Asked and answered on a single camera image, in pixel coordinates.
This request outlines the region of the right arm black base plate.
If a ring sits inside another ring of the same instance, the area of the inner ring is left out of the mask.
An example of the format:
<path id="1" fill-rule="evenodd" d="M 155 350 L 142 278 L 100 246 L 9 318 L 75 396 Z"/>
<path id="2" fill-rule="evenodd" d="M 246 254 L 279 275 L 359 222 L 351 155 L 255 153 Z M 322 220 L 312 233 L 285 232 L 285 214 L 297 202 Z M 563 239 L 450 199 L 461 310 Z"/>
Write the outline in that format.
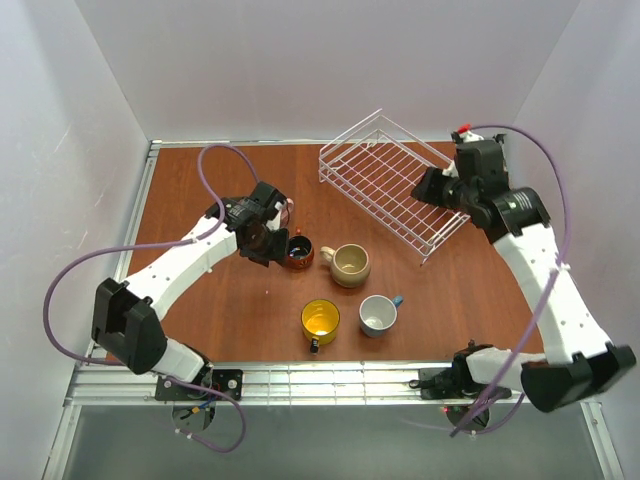
<path id="1" fill-rule="evenodd" d="M 476 398 L 477 388 L 457 367 L 444 369 L 421 368 L 418 378 L 408 386 L 420 391 L 423 400 L 446 400 Z"/>

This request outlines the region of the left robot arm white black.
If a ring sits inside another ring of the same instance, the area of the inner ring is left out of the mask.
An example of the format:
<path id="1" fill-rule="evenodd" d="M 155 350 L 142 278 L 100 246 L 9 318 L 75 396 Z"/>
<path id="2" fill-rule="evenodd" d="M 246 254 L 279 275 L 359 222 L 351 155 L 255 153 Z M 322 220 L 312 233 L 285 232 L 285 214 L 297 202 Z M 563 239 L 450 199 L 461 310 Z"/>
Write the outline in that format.
<path id="1" fill-rule="evenodd" d="M 204 385 L 212 363 L 167 337 L 161 322 L 182 294 L 234 254 L 263 266 L 285 264 L 289 231 L 281 216 L 287 207 L 286 196 L 265 182 L 245 197 L 220 199 L 178 245 L 124 280 L 108 278 L 97 287 L 92 339 L 136 375 Z"/>

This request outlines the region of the dark brown glazed mug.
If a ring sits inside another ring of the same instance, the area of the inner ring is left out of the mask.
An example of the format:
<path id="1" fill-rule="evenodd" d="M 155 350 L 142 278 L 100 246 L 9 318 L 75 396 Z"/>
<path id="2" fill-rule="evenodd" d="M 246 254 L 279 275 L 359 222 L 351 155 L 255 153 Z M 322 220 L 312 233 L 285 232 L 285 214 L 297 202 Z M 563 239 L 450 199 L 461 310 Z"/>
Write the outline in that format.
<path id="1" fill-rule="evenodd" d="M 311 266 L 314 260 L 314 247 L 311 240 L 297 228 L 289 238 L 285 267 L 290 270 L 303 270 Z"/>

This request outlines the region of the beige round ceramic mug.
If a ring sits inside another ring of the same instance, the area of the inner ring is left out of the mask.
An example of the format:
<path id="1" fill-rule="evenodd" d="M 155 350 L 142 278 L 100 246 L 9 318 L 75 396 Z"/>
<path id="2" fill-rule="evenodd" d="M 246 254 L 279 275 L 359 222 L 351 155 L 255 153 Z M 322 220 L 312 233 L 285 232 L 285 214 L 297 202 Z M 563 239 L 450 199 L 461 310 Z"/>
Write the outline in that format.
<path id="1" fill-rule="evenodd" d="M 329 265 L 331 278 L 341 287 L 358 288 L 370 275 L 370 256 L 361 245 L 345 244 L 337 249 L 322 246 L 320 255 Z"/>

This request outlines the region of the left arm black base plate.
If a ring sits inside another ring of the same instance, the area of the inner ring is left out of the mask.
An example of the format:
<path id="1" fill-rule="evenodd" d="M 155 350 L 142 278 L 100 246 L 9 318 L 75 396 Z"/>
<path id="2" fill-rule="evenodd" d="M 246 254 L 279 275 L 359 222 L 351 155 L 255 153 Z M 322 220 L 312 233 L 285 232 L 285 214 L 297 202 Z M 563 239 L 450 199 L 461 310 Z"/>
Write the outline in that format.
<path id="1" fill-rule="evenodd" d="M 220 391 L 236 401 L 242 397 L 244 372 L 241 369 L 216 368 L 205 374 L 200 384 L 209 389 Z M 176 384 L 172 380 L 159 378 L 156 383 L 154 398 L 157 401 L 192 401 L 204 402 L 210 395 Z"/>

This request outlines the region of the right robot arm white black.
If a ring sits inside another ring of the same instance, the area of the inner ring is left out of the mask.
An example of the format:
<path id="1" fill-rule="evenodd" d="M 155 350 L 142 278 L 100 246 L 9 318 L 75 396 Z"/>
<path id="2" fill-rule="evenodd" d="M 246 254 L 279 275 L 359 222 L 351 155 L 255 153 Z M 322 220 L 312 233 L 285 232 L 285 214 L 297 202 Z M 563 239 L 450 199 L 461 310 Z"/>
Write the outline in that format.
<path id="1" fill-rule="evenodd" d="M 632 348 L 615 345 L 587 308 L 539 195 L 529 187 L 511 188 L 499 140 L 457 139 L 452 165 L 428 168 L 411 195 L 459 210 L 484 231 L 520 287 L 543 341 L 540 354 L 470 343 L 419 388 L 445 398 L 488 396 L 502 387 L 524 393 L 548 413 L 606 392 L 635 367 Z"/>

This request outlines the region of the aluminium frame rail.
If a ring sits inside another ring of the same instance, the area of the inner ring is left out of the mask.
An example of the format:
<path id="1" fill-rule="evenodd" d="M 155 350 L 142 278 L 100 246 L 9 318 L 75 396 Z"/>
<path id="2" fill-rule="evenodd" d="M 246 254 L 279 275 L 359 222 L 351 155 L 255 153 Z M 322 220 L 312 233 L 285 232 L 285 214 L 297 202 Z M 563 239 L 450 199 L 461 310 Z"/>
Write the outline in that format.
<path id="1" fill-rule="evenodd" d="M 411 405 L 422 401 L 409 383 L 431 377 L 448 367 L 443 362 L 298 362 L 222 363 L 222 370 L 239 370 L 235 381 L 214 384 L 229 394 L 240 390 L 244 406 L 369 406 Z M 189 405 L 203 400 L 172 380 L 154 374 L 135 375 L 124 367 L 87 366 L 73 374 L 65 405 L 125 406 Z"/>

